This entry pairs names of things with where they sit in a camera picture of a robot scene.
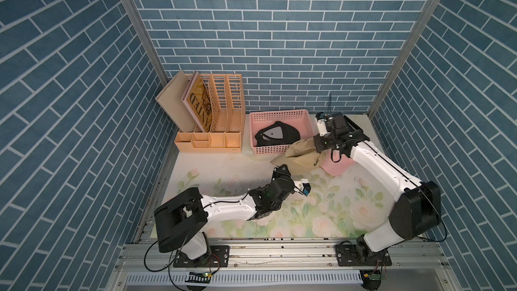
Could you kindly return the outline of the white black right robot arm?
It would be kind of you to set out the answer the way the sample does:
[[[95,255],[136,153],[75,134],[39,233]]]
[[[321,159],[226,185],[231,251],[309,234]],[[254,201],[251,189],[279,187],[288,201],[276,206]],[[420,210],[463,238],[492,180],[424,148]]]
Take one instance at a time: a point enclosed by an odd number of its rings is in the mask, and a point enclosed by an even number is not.
[[[352,256],[351,265],[387,264],[389,247],[414,238],[442,224],[440,187],[423,182],[382,153],[356,123],[341,113],[316,115],[317,152],[345,156],[369,171],[394,199],[389,217],[361,235],[354,246],[340,245],[337,253]]]

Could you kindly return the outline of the black baseball cap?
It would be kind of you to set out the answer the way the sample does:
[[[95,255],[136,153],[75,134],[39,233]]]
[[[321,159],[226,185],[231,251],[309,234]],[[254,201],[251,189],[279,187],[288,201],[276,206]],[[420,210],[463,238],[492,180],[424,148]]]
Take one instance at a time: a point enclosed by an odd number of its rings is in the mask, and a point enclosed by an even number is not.
[[[291,145],[301,139],[300,132],[281,121],[276,121],[264,129],[258,131],[254,136],[257,140],[257,147]]]

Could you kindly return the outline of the beige baseball cap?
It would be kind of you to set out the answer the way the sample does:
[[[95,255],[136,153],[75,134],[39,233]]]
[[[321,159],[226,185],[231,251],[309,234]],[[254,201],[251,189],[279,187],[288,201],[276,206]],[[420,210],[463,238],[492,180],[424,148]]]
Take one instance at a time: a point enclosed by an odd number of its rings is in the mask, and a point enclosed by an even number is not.
[[[306,175],[321,167],[326,159],[326,152],[316,150],[314,138],[293,143],[284,154],[274,158],[271,163],[276,167],[286,165],[291,175]]]

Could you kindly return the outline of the pink baseball cap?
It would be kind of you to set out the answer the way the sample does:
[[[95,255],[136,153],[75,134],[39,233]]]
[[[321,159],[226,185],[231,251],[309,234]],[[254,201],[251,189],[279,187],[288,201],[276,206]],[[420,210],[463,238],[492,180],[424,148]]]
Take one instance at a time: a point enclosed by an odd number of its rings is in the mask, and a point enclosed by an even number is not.
[[[345,156],[341,157],[339,162],[333,162],[330,156],[322,162],[321,168],[330,176],[342,175],[350,166],[354,165],[355,161]]]

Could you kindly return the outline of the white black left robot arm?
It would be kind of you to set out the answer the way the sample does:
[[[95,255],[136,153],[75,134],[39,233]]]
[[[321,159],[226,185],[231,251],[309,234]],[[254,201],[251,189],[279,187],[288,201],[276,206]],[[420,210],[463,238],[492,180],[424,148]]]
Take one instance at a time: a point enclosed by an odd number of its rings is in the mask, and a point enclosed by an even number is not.
[[[295,181],[287,165],[273,170],[271,182],[243,195],[213,197],[191,187],[155,209],[153,215],[161,253],[178,251],[194,264],[211,256],[206,224],[228,220],[260,220],[281,209],[292,194],[308,196],[306,179]]]

